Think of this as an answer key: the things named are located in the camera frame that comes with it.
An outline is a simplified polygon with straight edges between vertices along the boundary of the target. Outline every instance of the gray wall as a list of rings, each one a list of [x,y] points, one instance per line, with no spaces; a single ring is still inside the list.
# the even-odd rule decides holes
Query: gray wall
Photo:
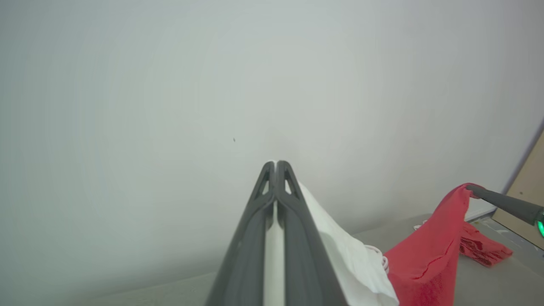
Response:
[[[543,4],[2,2],[0,304],[212,270],[271,158],[349,232],[501,191]]]

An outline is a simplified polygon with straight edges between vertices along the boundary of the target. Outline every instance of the crumpled red towel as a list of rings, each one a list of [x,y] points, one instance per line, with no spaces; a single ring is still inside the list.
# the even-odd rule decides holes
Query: crumpled red towel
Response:
[[[474,226],[466,222],[463,224],[459,252],[486,267],[491,267],[512,256],[511,249],[487,238]]]
[[[464,254],[474,256],[483,264],[487,260],[491,265],[500,260],[484,255],[488,250],[499,255],[501,251],[510,251],[496,250],[496,245],[488,245],[491,240],[487,237],[481,240],[484,236],[478,231],[469,231],[470,227],[464,230],[469,199],[476,198],[472,191],[466,190],[467,185],[450,191],[427,222],[385,253],[389,260],[388,277],[400,305],[453,305],[460,247]]]

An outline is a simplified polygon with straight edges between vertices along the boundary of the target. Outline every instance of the gray table surface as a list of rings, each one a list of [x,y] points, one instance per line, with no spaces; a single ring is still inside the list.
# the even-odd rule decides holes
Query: gray table surface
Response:
[[[417,216],[374,230],[355,238],[388,251],[413,232],[429,215]],[[514,251],[514,255],[487,268],[460,256],[455,288],[455,305],[544,305],[544,252],[487,218],[473,222],[487,237]],[[164,285],[104,296],[84,306],[202,306],[215,273],[183,279]]]

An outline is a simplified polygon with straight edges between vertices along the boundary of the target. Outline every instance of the clothing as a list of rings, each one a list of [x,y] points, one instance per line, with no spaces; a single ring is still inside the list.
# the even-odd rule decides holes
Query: clothing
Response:
[[[300,181],[299,186],[348,304],[398,305],[387,278],[387,258],[377,248],[365,246],[344,231]]]
[[[489,250],[508,253],[501,244],[490,243],[467,226],[468,202],[470,197],[476,198],[466,190],[467,185],[450,191],[427,222],[385,254],[389,280],[402,306],[453,305],[460,251],[483,264],[500,261],[496,256],[491,259],[486,253]]]

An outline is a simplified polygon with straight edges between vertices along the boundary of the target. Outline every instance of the red cloth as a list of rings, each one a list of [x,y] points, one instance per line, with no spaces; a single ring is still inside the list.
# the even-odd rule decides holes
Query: red cloth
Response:
[[[388,277],[401,306],[453,305],[462,233],[464,254],[491,264],[497,262],[482,255],[491,240],[480,240],[484,236],[478,231],[466,235],[463,232],[469,199],[476,198],[466,190],[467,185],[450,191],[427,222],[385,253],[389,260]]]
[[[463,224],[459,252],[486,267],[491,267],[512,256],[511,249],[487,238],[474,226],[466,222]]]

